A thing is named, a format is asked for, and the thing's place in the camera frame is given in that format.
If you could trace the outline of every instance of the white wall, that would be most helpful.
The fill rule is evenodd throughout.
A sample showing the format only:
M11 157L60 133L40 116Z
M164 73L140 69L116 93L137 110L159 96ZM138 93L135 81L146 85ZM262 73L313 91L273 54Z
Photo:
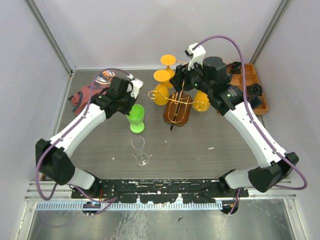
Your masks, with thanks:
M36 0L78 69L158 68L160 57L211 35L228 35L249 61L280 0ZM238 60L225 40L205 45Z
M0 33L0 239L11 240L68 73L23 0L0 1Z
M309 186L297 192L310 239L320 236L320 1L292 1L256 63L269 104L266 127L296 152ZM291 174L296 186L302 181Z

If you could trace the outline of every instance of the cable connector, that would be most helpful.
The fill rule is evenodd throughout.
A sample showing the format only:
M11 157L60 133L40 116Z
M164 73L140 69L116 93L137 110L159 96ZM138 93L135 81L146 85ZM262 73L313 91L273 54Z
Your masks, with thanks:
M128 79L133 80L135 77L132 74L127 75Z

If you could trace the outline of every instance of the gray table surface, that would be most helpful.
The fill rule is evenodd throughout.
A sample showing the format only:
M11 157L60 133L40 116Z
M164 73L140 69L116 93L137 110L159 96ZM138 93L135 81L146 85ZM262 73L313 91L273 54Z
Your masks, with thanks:
M145 130L130 131L125 115L117 112L97 126L78 146L71 161L99 178L218 178L231 169L257 165L255 157L238 131L213 108L206 112L191 110L182 127L164 122L165 106L156 105L148 92L158 84L155 70L131 70L144 81L137 104L145 109ZM91 83L96 71L76 71L69 96ZM76 116L67 101L59 129ZM149 162L140 166L133 157L131 139L142 136Z

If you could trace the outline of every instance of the white cable tray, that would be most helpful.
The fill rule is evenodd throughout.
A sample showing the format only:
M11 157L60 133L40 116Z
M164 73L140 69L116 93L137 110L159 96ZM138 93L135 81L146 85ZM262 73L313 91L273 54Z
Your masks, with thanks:
M97 208L83 208L83 204L88 201L39 201L36 205L36 211L98 211ZM107 206L108 203L102 203L100 209ZM189 203L182 202L174 203L113 203L107 211L130 211L130 210L222 210L223 205L221 200L216 200L215 203Z

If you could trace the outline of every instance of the green plastic cup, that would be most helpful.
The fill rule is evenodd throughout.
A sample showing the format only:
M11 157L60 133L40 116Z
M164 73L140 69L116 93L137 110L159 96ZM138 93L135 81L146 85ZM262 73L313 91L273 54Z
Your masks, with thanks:
M144 119L145 119L145 109L140 104L135 104L132 106L132 109L129 115L126 116L130 123L130 130L139 134L145 129Z

